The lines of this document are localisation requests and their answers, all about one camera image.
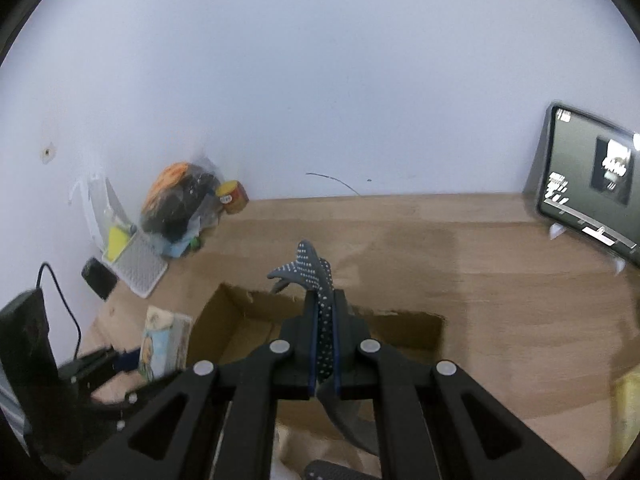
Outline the capybara tissue pack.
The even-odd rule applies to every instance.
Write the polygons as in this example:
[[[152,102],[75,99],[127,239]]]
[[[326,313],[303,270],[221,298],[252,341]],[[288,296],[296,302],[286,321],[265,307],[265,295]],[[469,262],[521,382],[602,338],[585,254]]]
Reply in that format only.
[[[189,315],[148,307],[138,366],[146,382],[184,369],[192,326],[193,318]]]

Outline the dark dotted whale shark toy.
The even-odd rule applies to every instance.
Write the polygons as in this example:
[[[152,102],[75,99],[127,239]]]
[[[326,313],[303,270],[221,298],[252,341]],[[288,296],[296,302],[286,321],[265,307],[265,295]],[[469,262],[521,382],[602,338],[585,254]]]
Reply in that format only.
[[[311,292],[314,328],[311,332],[311,357],[314,360],[316,398],[326,416],[342,437],[356,448],[378,456],[378,434],[375,422],[359,416],[359,401],[343,401],[336,392],[337,364],[337,320],[335,290],[331,265],[318,255],[309,240],[301,240],[292,262],[278,266],[267,278],[274,280],[273,294],[278,294],[290,285],[298,285]]]

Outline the black charger block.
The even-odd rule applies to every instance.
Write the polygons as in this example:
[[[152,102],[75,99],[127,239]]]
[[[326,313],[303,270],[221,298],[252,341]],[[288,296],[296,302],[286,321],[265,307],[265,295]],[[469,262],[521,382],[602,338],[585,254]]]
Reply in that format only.
[[[81,276],[93,292],[103,301],[115,289],[118,277],[97,258],[91,257],[82,267]]]

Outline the white perforated plastic basket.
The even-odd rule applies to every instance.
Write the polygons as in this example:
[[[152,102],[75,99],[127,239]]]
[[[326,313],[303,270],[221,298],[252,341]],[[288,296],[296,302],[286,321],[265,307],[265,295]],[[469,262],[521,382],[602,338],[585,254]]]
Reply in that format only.
[[[145,236],[135,232],[119,257],[106,266],[140,298],[148,298],[168,269],[168,263],[156,252]]]

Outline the yellow card in basket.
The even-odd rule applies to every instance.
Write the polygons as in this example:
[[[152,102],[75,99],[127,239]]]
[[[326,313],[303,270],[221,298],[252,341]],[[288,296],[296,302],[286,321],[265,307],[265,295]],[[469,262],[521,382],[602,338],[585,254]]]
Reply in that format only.
[[[109,262],[115,261],[129,244],[131,235],[119,226],[111,226],[108,230],[105,258]]]

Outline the black bag in clear plastic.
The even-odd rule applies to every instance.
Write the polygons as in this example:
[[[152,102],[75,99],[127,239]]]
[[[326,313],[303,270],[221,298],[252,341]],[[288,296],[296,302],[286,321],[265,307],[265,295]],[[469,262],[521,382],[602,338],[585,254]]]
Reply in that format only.
[[[222,183],[219,168],[207,157],[190,162],[180,182],[160,193],[148,210],[140,212],[140,226],[154,250],[180,258],[198,244],[202,232],[216,226],[222,205],[216,188]]]

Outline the red yellow tin can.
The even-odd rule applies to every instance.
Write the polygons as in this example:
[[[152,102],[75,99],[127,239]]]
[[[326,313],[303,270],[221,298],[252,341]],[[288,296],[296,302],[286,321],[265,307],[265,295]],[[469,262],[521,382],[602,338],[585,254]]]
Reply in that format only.
[[[227,214],[238,214],[250,201],[244,186],[238,180],[221,183],[216,188],[216,196]]]

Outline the orange patterned cloth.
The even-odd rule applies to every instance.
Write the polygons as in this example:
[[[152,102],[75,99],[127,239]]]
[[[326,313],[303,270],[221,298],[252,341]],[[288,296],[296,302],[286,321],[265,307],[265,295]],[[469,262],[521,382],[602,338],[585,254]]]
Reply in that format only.
[[[186,175],[189,168],[190,164],[188,162],[174,162],[173,164],[165,167],[152,183],[148,194],[146,194],[142,205],[142,211],[148,211],[157,201],[161,192],[177,185]]]

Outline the tablet on white stand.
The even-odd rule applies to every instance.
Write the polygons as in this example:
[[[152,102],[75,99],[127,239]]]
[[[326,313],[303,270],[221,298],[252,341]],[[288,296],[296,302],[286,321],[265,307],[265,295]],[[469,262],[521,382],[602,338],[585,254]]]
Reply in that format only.
[[[639,265],[639,133],[553,102],[544,114],[523,194],[529,208],[608,252]]]

